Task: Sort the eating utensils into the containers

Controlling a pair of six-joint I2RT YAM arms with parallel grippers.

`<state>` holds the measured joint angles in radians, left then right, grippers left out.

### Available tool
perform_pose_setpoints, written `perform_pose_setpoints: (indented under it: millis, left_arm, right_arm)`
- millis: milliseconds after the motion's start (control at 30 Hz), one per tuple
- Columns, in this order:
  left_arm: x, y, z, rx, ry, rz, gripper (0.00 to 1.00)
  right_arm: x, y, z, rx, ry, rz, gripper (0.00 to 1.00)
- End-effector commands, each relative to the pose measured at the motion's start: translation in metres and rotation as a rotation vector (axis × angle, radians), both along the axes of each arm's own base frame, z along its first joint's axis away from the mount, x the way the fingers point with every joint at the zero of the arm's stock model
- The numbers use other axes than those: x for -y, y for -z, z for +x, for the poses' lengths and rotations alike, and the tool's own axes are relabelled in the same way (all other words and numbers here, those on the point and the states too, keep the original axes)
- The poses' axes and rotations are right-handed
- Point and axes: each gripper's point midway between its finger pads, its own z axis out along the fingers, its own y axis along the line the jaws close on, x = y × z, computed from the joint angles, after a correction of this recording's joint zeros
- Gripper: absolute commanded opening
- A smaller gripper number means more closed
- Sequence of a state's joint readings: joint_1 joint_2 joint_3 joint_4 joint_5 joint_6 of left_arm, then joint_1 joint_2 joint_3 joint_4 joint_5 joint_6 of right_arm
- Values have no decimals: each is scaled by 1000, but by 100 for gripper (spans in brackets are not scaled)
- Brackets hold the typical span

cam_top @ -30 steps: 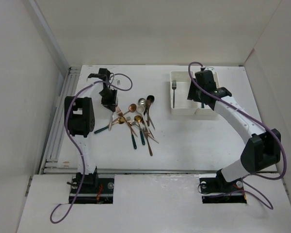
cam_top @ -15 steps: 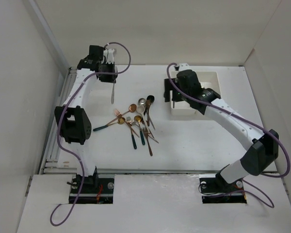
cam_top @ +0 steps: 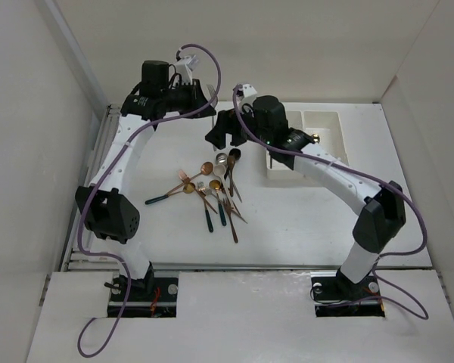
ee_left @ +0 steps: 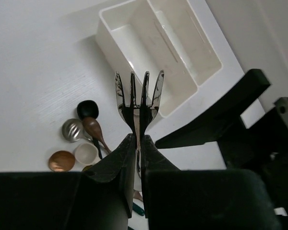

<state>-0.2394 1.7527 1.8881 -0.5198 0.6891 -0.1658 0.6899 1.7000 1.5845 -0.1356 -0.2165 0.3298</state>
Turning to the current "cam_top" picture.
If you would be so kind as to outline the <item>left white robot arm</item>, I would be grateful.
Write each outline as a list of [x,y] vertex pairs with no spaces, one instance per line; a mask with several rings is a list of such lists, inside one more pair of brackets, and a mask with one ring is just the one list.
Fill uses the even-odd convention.
[[194,55],[174,64],[147,60],[141,67],[141,81],[120,108],[119,125],[98,173],[89,186],[76,190],[76,204],[85,217],[84,226],[110,245],[112,254],[123,260],[115,284],[121,293],[147,299],[154,291],[154,270],[135,234],[140,213],[128,199],[129,187],[142,151],[156,131],[153,121],[168,113],[188,119],[214,116],[192,76],[197,65]]

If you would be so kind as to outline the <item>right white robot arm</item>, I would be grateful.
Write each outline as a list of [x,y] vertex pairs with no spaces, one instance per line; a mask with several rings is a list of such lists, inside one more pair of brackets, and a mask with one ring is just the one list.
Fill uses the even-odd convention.
[[261,140],[269,155],[291,170],[316,180],[342,199],[357,215],[353,245],[336,272],[339,300],[362,296],[363,280],[387,243],[406,223],[402,188],[394,181],[364,181],[349,173],[346,164],[330,155],[314,137],[289,126],[284,105],[274,96],[258,97],[252,104],[219,111],[205,136],[218,149]]

